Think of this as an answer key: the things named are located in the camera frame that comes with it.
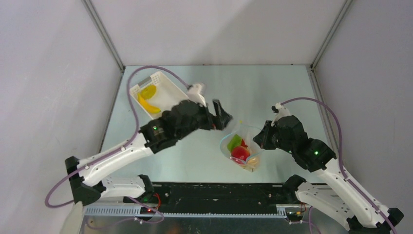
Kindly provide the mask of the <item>clear zip bag blue zipper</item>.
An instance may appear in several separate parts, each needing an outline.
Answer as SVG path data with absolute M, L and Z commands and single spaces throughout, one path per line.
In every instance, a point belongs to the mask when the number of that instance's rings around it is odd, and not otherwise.
M 263 149 L 253 137 L 260 132 L 260 128 L 238 121 L 220 141 L 222 154 L 244 170 L 254 172 L 260 165 Z

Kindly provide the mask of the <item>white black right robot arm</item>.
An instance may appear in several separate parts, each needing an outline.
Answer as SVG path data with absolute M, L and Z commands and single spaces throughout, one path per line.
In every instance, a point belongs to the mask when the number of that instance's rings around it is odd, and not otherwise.
M 253 141 L 264 150 L 281 149 L 292 155 L 303 169 L 316 175 L 329 186 L 326 191 L 299 175 L 283 184 L 286 202 L 306 203 L 330 216 L 350 234 L 390 234 L 404 214 L 398 208 L 388 208 L 369 195 L 340 168 L 335 152 L 323 141 L 308 137 L 295 116 L 266 121 Z

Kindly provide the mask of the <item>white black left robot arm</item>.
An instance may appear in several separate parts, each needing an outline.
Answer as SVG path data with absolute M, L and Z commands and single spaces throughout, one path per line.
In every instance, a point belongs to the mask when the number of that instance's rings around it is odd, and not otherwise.
M 206 106 L 183 100 L 142 126 L 129 140 L 89 158 L 67 158 L 65 165 L 74 202 L 86 206 L 108 197 L 129 197 L 142 203 L 152 201 L 154 187 L 147 175 L 116 179 L 111 173 L 176 145 L 198 129 L 224 130 L 233 117 L 219 100 L 213 100 L 213 105 L 214 115 Z

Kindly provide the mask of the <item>green star fruit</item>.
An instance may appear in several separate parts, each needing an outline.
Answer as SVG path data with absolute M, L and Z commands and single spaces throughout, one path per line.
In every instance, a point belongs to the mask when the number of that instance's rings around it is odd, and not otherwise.
M 238 134 L 232 135 L 232 138 L 230 139 L 230 141 L 226 145 L 228 151 L 231 153 L 233 151 L 233 149 L 235 149 L 236 147 L 241 146 L 242 141 L 243 141 L 243 139 Z

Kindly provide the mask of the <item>yellow green fruit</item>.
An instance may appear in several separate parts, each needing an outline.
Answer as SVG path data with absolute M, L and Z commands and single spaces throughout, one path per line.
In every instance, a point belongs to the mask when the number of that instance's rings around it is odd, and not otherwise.
M 150 98 L 152 98 L 157 92 L 157 87 L 156 85 L 150 84 L 148 86 L 146 86 L 145 88 L 143 88 L 140 92 L 140 96 L 144 99 L 144 100 L 148 100 Z

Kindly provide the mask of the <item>orange red mango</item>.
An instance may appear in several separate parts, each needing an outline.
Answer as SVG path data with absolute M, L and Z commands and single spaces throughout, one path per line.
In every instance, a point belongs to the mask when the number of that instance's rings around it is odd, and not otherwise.
M 246 144 L 246 142 L 244 141 L 244 139 L 241 140 L 241 144 L 240 146 L 244 147 L 244 148 L 248 148 L 248 145 Z

